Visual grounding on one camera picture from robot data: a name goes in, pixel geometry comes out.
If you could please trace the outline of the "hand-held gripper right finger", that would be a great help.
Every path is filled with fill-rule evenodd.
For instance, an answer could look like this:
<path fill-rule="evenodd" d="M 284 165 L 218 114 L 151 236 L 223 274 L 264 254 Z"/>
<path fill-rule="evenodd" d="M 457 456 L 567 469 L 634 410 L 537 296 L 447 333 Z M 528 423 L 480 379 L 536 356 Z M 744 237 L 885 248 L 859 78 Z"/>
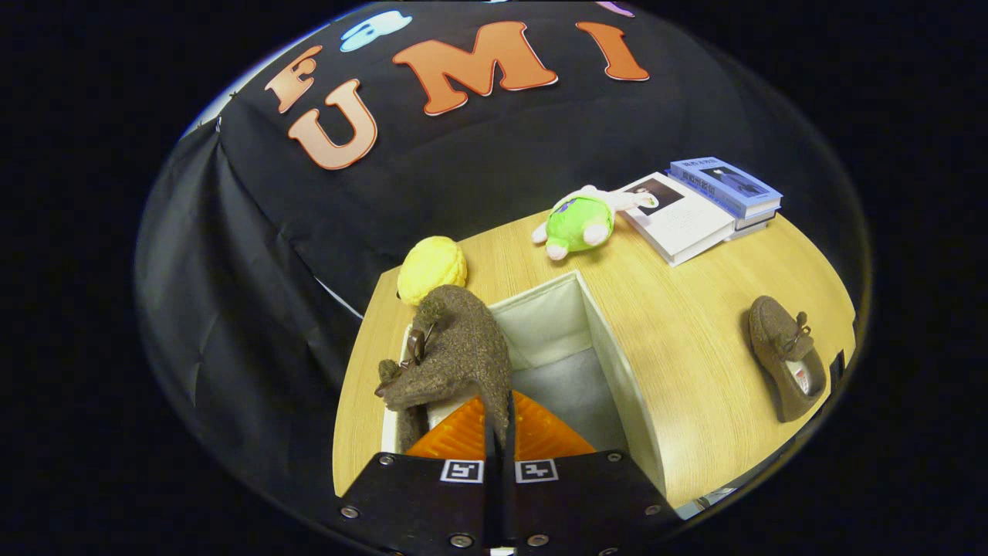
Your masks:
<path fill-rule="evenodd" d="M 684 521 L 627 450 L 519 459 L 509 396 L 502 534 L 515 555 L 649 555 Z"/>

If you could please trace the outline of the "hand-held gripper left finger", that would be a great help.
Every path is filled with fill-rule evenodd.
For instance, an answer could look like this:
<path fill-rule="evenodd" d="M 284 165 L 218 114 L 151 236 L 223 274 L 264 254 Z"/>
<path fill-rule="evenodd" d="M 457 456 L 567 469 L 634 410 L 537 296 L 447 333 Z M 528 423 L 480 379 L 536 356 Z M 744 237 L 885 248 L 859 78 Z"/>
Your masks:
<path fill-rule="evenodd" d="M 502 450 L 485 423 L 480 459 L 378 451 L 340 497 L 333 524 L 377 555 L 503 551 Z"/>

